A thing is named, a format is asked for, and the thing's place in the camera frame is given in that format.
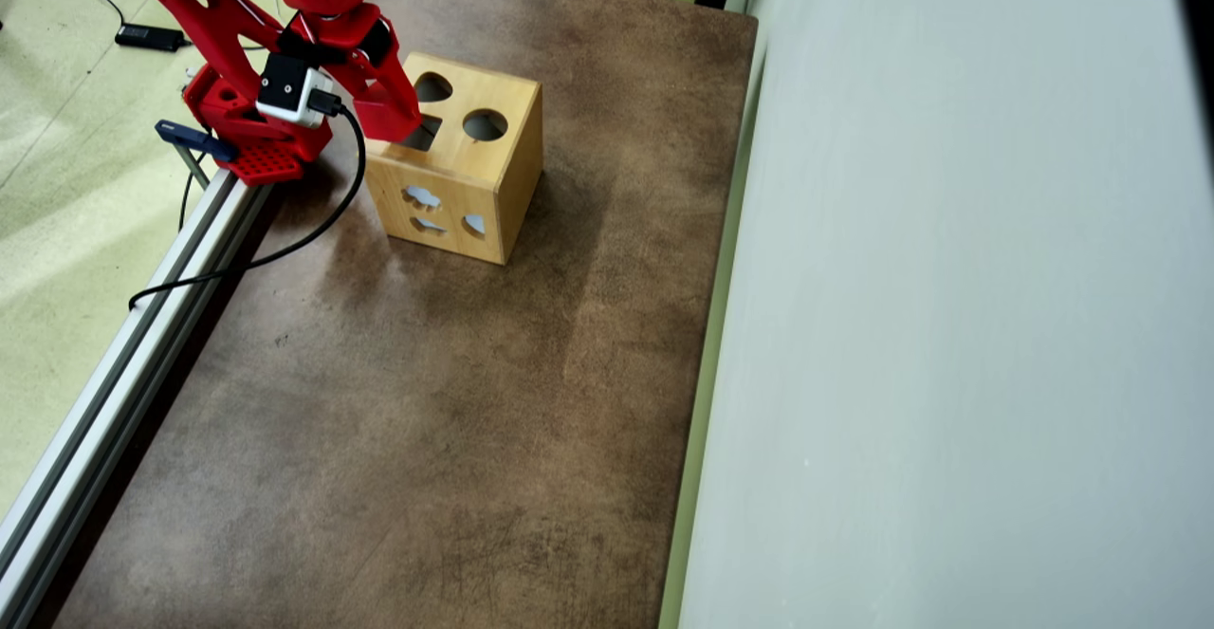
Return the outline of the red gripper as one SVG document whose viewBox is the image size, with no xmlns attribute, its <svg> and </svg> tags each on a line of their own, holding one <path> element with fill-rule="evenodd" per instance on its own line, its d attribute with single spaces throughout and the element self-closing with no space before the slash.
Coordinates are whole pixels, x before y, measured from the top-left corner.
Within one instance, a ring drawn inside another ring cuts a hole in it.
<svg viewBox="0 0 1214 629">
<path fill-rule="evenodd" d="M 392 110 L 419 110 L 395 27 L 374 4 L 361 2 L 342 15 L 295 11 L 279 32 L 279 66 L 350 66 L 356 114 L 368 138 L 392 137 Z"/>
</svg>

